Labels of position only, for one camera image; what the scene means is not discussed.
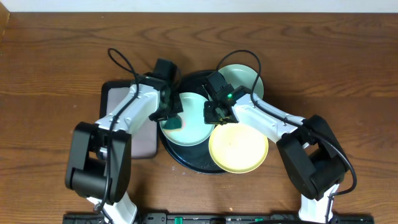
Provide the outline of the green yellow sponge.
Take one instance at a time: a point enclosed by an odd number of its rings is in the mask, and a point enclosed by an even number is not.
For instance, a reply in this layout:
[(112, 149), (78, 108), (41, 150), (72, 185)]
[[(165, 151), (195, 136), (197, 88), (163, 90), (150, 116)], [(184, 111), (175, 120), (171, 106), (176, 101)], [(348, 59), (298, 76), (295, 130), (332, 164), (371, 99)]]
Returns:
[(171, 117), (168, 117), (168, 119), (164, 121), (161, 127), (166, 130), (180, 129), (182, 128), (182, 119), (177, 114), (173, 115)]

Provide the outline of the light green plate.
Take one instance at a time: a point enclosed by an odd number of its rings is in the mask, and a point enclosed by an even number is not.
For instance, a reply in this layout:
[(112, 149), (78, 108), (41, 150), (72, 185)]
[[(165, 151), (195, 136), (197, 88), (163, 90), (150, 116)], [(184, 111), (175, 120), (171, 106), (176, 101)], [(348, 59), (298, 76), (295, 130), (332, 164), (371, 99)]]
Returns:
[(205, 124), (204, 104), (208, 101), (197, 93), (185, 92), (180, 94), (183, 111), (179, 113), (182, 127), (179, 129), (166, 129), (171, 125), (168, 120), (160, 122), (160, 129), (165, 137), (179, 146), (194, 146), (209, 138), (215, 125)]

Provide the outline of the yellow plate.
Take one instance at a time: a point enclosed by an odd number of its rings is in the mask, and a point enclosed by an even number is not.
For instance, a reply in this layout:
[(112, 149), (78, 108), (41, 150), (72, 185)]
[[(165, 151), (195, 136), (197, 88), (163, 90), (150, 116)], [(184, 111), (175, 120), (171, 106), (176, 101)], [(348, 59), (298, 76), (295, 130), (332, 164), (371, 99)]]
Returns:
[(268, 153), (268, 138), (246, 124), (218, 125), (209, 139), (209, 153), (214, 163), (234, 174), (257, 169)]

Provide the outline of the pale green plate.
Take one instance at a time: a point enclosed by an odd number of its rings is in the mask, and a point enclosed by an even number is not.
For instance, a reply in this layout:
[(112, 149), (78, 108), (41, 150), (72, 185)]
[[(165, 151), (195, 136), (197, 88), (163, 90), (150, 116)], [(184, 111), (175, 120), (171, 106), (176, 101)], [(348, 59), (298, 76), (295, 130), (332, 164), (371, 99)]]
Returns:
[(226, 94), (226, 100), (234, 100), (245, 97), (250, 98), (250, 91), (257, 77), (257, 72), (247, 65), (231, 64), (218, 70), (225, 81), (233, 87), (233, 90)]

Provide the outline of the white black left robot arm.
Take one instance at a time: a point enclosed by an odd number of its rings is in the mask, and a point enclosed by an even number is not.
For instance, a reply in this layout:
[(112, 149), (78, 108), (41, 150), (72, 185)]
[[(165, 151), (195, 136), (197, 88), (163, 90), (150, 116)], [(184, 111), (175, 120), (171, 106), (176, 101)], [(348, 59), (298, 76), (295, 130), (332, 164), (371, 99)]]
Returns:
[(131, 141), (146, 119), (162, 120), (182, 106), (173, 96), (173, 76), (146, 73), (108, 115), (80, 122), (73, 131), (65, 185), (95, 205), (103, 223), (133, 223), (137, 207), (127, 187)]

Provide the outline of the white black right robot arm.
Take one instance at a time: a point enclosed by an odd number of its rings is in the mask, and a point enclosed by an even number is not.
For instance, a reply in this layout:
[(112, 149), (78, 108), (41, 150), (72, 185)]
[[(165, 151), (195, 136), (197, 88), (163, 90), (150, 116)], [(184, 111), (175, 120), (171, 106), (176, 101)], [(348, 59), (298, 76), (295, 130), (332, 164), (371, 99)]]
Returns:
[(333, 201), (353, 166), (328, 123), (288, 114), (261, 100), (245, 86), (206, 86), (205, 122), (245, 124), (276, 143), (290, 181), (302, 195), (299, 217), (329, 223)]

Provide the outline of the black rectangular water tray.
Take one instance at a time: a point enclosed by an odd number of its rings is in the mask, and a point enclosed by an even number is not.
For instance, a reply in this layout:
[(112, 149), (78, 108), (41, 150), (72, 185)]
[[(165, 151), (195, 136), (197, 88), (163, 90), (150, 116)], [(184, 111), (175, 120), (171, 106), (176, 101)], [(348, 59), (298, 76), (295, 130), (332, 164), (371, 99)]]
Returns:
[[(99, 117), (102, 118), (112, 112), (122, 102), (129, 92), (129, 80), (108, 81), (101, 88), (101, 103)], [(151, 159), (157, 154), (158, 137), (157, 123), (146, 118), (140, 129), (132, 137), (131, 158)]]

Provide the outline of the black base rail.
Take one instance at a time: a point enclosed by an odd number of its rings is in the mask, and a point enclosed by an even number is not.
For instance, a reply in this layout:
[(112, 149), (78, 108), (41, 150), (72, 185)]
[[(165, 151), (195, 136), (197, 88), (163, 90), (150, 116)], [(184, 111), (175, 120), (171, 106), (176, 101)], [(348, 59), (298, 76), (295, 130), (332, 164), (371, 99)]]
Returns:
[[(76, 214), (63, 216), (63, 224), (106, 224), (110, 221), (102, 214)], [(219, 216), (219, 215), (167, 215), (147, 213), (138, 216), (133, 224), (245, 224), (245, 223), (303, 223), (297, 215), (273, 214), (266, 216)], [(330, 223), (335, 224), (374, 224), (372, 216), (334, 215)]]

